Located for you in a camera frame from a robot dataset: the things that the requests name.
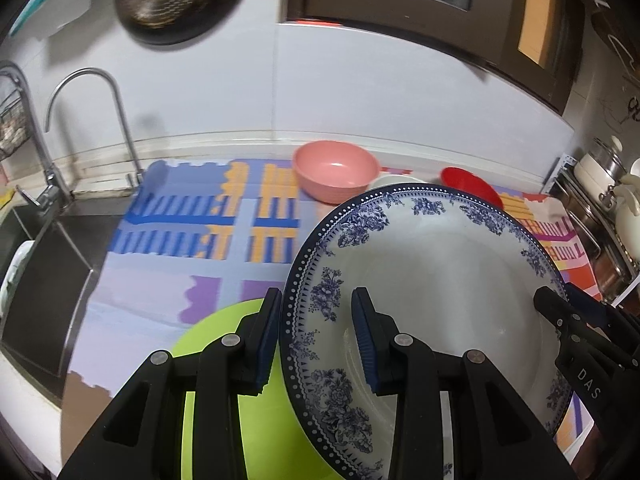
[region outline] plate rim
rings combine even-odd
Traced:
[[[437,193],[442,193],[452,197],[457,196],[465,200],[468,200],[470,202],[476,203],[478,205],[484,206],[485,208],[490,209],[495,213],[498,213],[498,215],[500,215],[503,219],[505,219],[507,222],[513,225],[516,229],[521,231],[522,234],[527,238],[527,240],[533,243],[533,245],[536,247],[538,252],[543,255],[543,258],[546,259],[547,263],[552,269],[552,272],[555,273],[556,279],[558,280],[558,283],[561,286],[565,297],[567,297],[562,274],[556,267],[556,264],[553,262],[549,254],[546,252],[545,248],[537,240],[537,238],[533,234],[531,234],[520,222],[518,222],[515,218],[513,218],[511,215],[509,215],[502,209],[498,209],[496,206],[492,205],[491,203],[486,202],[485,200],[482,200],[481,198],[475,195],[466,193],[464,191],[460,191],[451,187],[441,186],[439,184],[428,184],[428,183],[420,184],[417,182],[389,184],[388,186],[377,187],[375,189],[366,190],[360,195],[354,196],[349,200],[343,202],[342,204],[336,206],[332,211],[329,212],[329,214],[325,215],[324,218],[322,218],[322,220],[315,225],[315,227],[313,228],[309,236],[306,238],[305,242],[302,244],[302,246],[298,250],[298,254],[296,255],[296,257],[293,260],[293,263],[291,264],[289,275],[287,276],[287,281],[283,291],[283,298],[282,298],[283,305],[280,313],[280,330],[278,334],[278,343],[280,346],[280,361],[282,366],[282,375],[284,378],[285,388],[287,391],[287,395],[289,397],[289,402],[293,407],[298,423],[300,424],[303,431],[305,432],[306,437],[309,439],[314,449],[320,454],[322,459],[324,459],[325,462],[327,462],[334,469],[335,472],[337,472],[340,476],[348,480],[366,480],[366,479],[363,479],[358,474],[358,471],[356,468],[354,468],[353,463],[345,462],[341,460],[342,459],[341,457],[335,457],[334,454],[331,452],[331,448],[333,447],[332,443],[323,437],[322,429],[320,428],[320,426],[318,426],[317,423],[314,424],[313,422],[311,422],[313,418],[307,416],[308,407],[305,405],[304,397],[299,393],[300,392],[299,388],[302,388],[302,384],[299,380],[299,376],[295,373],[295,370],[290,372],[286,371],[286,367],[288,363],[292,362],[292,359],[293,359],[292,357],[293,352],[289,345],[293,340],[294,325],[286,324],[287,316],[285,312],[289,311],[289,309],[292,312],[294,309],[293,305],[295,305],[295,302],[296,302],[295,298],[299,293],[299,289],[303,285],[302,273],[305,271],[306,265],[308,265],[308,256],[310,254],[313,254],[314,249],[318,246],[318,242],[320,241],[320,238],[325,234],[319,230],[319,228],[321,228],[322,225],[329,224],[330,225],[329,230],[333,229],[336,222],[339,222],[343,216],[346,216],[348,213],[350,213],[350,211],[353,208],[360,205],[360,204],[357,204],[356,201],[359,201],[360,203],[364,203],[365,201],[367,201],[368,198],[369,199],[375,198],[375,197],[379,198],[380,196],[385,196],[386,194],[393,194],[395,192],[411,192],[411,191],[437,192]],[[302,268],[302,270],[298,271],[300,272],[300,278],[296,278],[295,277],[296,269],[299,267]],[[291,306],[289,308],[286,308],[287,304],[290,301],[292,302]],[[571,405],[573,395],[574,395],[574,391],[571,387],[569,387],[568,394],[564,402],[564,407],[562,410],[559,410],[558,412],[558,413],[561,413],[561,416],[558,418],[558,421],[556,422],[556,426],[553,428],[553,431],[550,432],[550,436],[554,436],[558,432],[558,429],[562,424],[562,421],[564,420],[566,412],[568,411],[569,406]],[[303,421],[306,418],[309,418],[310,420],[308,421],[307,424],[304,424]]]

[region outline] dish rack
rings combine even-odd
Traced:
[[[14,86],[0,102],[0,161],[13,155],[15,150],[31,138],[32,131],[23,101],[22,91]]]

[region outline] white dish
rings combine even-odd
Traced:
[[[482,350],[555,433],[571,389],[554,365],[556,331],[533,306],[545,285],[565,297],[536,239],[471,195],[398,184],[339,206],[301,248],[284,294],[284,377],[307,436],[345,478],[386,478],[396,398],[365,382],[351,322],[357,286],[433,350]],[[453,462],[448,420],[444,476]]]
[[[4,316],[6,308],[6,302],[9,297],[9,286],[13,285],[16,274],[20,270],[22,263],[27,258],[31,247],[33,246],[33,240],[28,240],[20,244],[20,247],[14,253],[14,257],[9,263],[9,268],[6,271],[2,285],[0,285],[0,315]]]
[[[392,184],[404,184],[406,182],[417,182],[419,184],[425,183],[425,181],[411,175],[386,174],[379,176],[376,180],[369,184],[369,187],[367,187],[367,191],[376,189],[377,187],[391,186]]]
[[[634,160],[629,173],[635,176],[640,176],[640,158],[636,158],[636,160]]]

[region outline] sink basin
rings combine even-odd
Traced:
[[[35,210],[18,216],[16,209],[7,213],[0,224],[0,281],[4,278],[11,259],[20,245],[38,235],[44,219]]]
[[[77,200],[55,218],[31,206],[14,208],[26,239],[35,243],[0,324],[0,342],[53,400],[62,399],[86,303],[130,200]]]

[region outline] white tile wall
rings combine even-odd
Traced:
[[[32,39],[27,23],[0,56],[23,67],[41,121],[65,75],[84,66],[108,70],[136,139],[344,134],[470,155],[534,178],[570,144],[572,129],[560,117],[496,76],[388,36],[278,25],[279,5],[242,0],[203,37],[153,48],[123,30],[113,0],[92,0],[85,15],[46,40]],[[46,139],[54,157],[122,142],[109,89],[94,76],[63,90],[53,118]],[[5,167],[15,177],[36,164],[28,146]]]
[[[274,129],[403,140],[544,176],[572,128],[523,91],[419,44],[278,27]]]
[[[589,149],[593,137],[609,142],[616,135],[623,145],[622,162],[629,169],[640,156],[640,123],[621,121],[627,115],[627,105],[636,88],[623,78],[625,71],[618,57],[605,45],[591,27],[590,17],[584,23],[582,64],[564,110],[564,119],[575,130],[568,148],[575,156]]]
[[[124,31],[113,0],[92,8],[59,33],[37,42],[21,31],[0,55],[11,57],[30,81],[44,122],[55,85],[85,66],[98,66],[119,82],[136,139],[199,132],[271,129],[273,56],[279,0],[241,0],[215,30],[177,46],[149,47]],[[122,142],[110,90],[95,76],[71,82],[54,108],[46,134],[53,157]],[[26,150],[12,166],[34,161]]]

